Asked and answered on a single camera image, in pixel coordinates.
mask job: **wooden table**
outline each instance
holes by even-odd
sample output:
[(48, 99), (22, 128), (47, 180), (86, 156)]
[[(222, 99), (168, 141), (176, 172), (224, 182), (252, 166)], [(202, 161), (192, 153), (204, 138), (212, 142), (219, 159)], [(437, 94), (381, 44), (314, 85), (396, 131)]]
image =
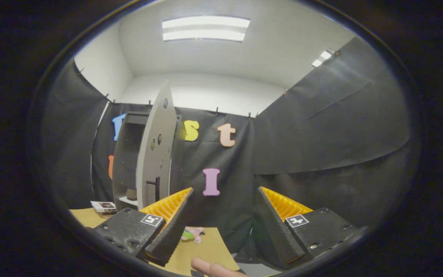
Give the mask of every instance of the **wooden table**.
[[(95, 228), (106, 221), (93, 208), (70, 211), (86, 227)], [(239, 270), (239, 266), (223, 242), (218, 228), (204, 228), (204, 233), (205, 235), (202, 235), (203, 242), (200, 244), (196, 244), (194, 241), (180, 241), (165, 267), (150, 264), (170, 272), (191, 276), (190, 271), (192, 268), (190, 261), (193, 258), (199, 257), (209, 263), (217, 262), (228, 269)]]

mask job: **pink toy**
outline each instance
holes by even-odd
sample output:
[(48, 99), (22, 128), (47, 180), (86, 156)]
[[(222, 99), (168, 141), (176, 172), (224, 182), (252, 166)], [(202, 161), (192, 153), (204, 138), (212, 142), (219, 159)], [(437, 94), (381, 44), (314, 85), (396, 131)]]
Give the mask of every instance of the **pink toy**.
[(194, 240), (195, 243), (200, 244), (203, 240), (201, 239), (201, 233), (204, 232), (202, 227), (188, 227), (184, 228), (181, 240)]

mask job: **black fabric curtain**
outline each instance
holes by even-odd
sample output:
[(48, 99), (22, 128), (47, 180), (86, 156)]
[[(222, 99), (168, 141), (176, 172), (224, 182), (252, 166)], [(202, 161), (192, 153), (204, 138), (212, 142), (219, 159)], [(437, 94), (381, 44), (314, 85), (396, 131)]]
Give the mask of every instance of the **black fabric curtain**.
[[(408, 187), (418, 140), (379, 54), (359, 38), (337, 52), (254, 121), (255, 186), (371, 226)], [(235, 260), (267, 264), (253, 236)]]
[(93, 200), (90, 155), (107, 99), (89, 84), (71, 60), (49, 92), (42, 119), (43, 166), (55, 193), (69, 209)]
[(257, 175), (354, 165), (410, 139), (404, 92), (382, 58), (358, 38), (338, 53), (257, 117)]
[[(195, 190), (190, 226), (217, 227), (228, 250), (238, 252), (251, 233), (253, 216), (254, 128), (246, 116), (177, 108), (183, 120), (199, 122), (199, 137), (186, 142), (182, 162), (182, 184)], [(235, 128), (232, 147), (220, 144), (217, 128), (230, 123)], [(204, 196), (203, 169), (220, 169), (219, 196)]]
[[(126, 112), (149, 112), (149, 105), (111, 103), (97, 129), (93, 144), (93, 188), (95, 198), (113, 201), (112, 180), (109, 177), (109, 156), (114, 155), (114, 124), (112, 119)], [(190, 226), (218, 227), (230, 252), (237, 252), (244, 245), (251, 231), (253, 213), (253, 144), (254, 129), (248, 117), (231, 114), (215, 114), (204, 110), (176, 108), (182, 120), (199, 122), (198, 138), (186, 142), (181, 164), (181, 189), (192, 187), (195, 201)], [(217, 128), (230, 123), (236, 132), (231, 138), (233, 147), (220, 144)], [(219, 196), (204, 196), (203, 169), (220, 169), (218, 175)]]

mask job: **human finger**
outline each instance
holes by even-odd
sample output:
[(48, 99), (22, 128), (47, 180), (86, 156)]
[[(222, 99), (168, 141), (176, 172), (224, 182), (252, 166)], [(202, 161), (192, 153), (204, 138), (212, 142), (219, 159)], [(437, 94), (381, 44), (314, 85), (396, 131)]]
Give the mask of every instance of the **human finger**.
[(201, 258), (194, 258), (191, 260), (191, 267), (199, 272), (202, 272), (204, 275), (211, 276), (210, 266), (211, 263), (208, 263), (207, 261)]

